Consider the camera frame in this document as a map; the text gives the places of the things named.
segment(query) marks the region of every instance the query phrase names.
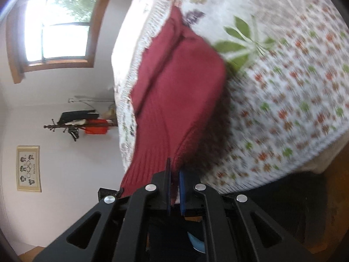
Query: framed picture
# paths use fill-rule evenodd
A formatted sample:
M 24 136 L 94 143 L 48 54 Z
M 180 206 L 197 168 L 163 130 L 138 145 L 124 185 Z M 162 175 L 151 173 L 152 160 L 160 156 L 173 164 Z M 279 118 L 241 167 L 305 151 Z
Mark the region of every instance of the framed picture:
M 17 190 L 41 192 L 38 146 L 17 147 Z

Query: wooden floor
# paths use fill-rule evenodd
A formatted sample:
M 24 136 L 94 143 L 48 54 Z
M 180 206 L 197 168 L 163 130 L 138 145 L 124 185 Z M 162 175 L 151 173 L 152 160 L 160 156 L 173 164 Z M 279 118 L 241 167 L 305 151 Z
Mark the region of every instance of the wooden floor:
M 319 262 L 327 261 L 349 228 L 349 144 L 325 171 L 326 228 L 322 241 L 311 250 Z

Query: red knit fabric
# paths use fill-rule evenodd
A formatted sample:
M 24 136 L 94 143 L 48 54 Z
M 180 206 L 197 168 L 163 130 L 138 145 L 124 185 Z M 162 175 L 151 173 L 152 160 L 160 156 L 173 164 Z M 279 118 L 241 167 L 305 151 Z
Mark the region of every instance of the red knit fabric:
M 170 18 L 143 54 L 131 92 L 137 121 L 132 163 L 124 175 L 123 197 L 151 182 L 171 158 L 172 178 L 192 155 L 212 115 L 225 80 L 219 55 L 173 7 Z

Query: wooden window frame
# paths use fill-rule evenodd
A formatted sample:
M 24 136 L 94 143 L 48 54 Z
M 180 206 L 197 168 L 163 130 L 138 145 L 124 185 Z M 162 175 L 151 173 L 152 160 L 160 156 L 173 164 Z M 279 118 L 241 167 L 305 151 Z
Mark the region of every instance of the wooden window frame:
M 96 0 L 87 37 L 86 55 L 83 57 L 51 58 L 45 62 L 28 62 L 24 46 L 24 19 L 27 5 L 11 10 L 6 21 L 6 47 L 13 82 L 22 81 L 25 72 L 58 68 L 93 68 L 97 41 L 109 0 Z

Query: bed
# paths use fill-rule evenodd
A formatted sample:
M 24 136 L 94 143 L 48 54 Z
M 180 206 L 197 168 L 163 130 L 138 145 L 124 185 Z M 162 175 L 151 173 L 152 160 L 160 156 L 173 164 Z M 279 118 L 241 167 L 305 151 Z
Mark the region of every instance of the bed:
M 188 162 L 202 182 L 229 193 L 323 172 L 349 140 L 349 30 L 332 0 L 133 0 L 112 54 L 125 170 L 137 137 L 130 92 L 172 5 L 226 62 Z

